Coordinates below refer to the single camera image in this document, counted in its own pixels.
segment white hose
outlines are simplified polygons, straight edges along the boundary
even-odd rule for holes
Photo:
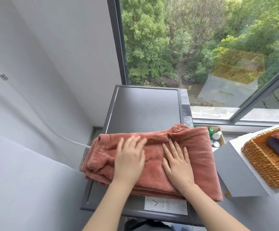
[[[46,121],[43,119],[43,117],[40,115],[40,113],[37,111],[37,109],[34,108],[34,106],[32,104],[30,104],[30,102],[26,99],[26,97],[24,95],[22,95],[16,88],[15,86],[12,84],[12,82],[10,82],[10,80],[7,80],[8,84],[10,85],[10,87],[13,88],[14,91],[16,91],[23,99],[24,101],[26,101],[26,103],[30,106],[30,108],[33,110],[33,112],[37,115],[37,117],[41,120],[41,122],[52,132],[54,133],[56,136],[58,136],[59,138],[63,139],[63,140],[66,140],[70,143],[73,143],[73,144],[77,144],[77,145],[80,145],[80,146],[83,146],[83,147],[87,147],[87,148],[91,148],[89,145],[86,145],[86,144],[82,144],[82,143],[78,143],[78,142],[75,142],[73,140],[69,140],[68,138],[66,137],[63,137],[61,135],[59,135],[53,128],[51,128],[47,123]]]

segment instruction sticker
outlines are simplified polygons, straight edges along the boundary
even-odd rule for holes
[[[145,210],[175,213],[181,215],[188,214],[187,202],[179,199],[166,199],[145,196]]]

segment forearm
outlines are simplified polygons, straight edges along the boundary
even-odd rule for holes
[[[116,231],[122,209],[131,190],[130,186],[113,181],[83,231]]]
[[[196,210],[208,231],[248,230],[207,196],[197,185],[190,185],[185,190],[184,196]]]

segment glass window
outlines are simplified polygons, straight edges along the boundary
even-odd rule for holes
[[[229,119],[279,71],[279,0],[120,6],[130,84],[186,88],[194,118]]]
[[[276,89],[265,100],[256,104],[241,120],[279,122],[279,89]]]

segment hand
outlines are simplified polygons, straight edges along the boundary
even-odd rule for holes
[[[126,140],[122,149],[124,139],[121,138],[116,151],[113,181],[123,183],[130,189],[134,187],[145,164],[145,151],[143,147],[147,139],[139,140],[140,136],[132,136]]]
[[[163,149],[170,166],[165,158],[163,158],[162,166],[172,185],[182,194],[189,181],[194,184],[192,166],[186,147],[183,148],[183,156],[180,146],[176,141],[174,144],[172,140],[169,139],[169,145],[173,154],[170,153],[166,145],[163,143]]]

